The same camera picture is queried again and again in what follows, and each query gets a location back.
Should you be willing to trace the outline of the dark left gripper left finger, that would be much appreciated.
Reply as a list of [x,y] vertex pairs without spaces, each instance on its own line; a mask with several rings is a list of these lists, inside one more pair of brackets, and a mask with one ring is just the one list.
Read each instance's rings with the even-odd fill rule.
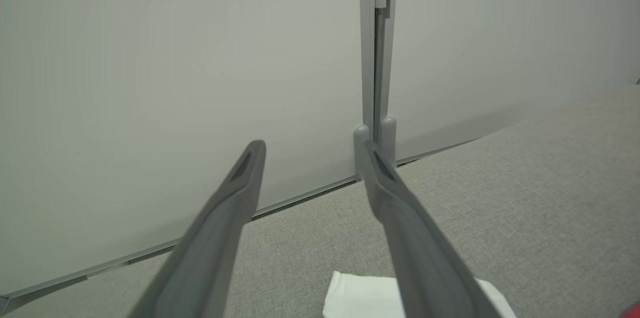
[[251,141],[130,312],[131,318],[222,318],[243,227],[256,213],[266,143]]

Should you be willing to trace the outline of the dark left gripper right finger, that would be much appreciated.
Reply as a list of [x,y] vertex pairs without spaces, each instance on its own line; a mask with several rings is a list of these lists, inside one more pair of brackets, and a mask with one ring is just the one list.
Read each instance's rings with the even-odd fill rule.
[[407,318],[498,318],[455,248],[381,149],[362,140],[361,176],[381,223]]

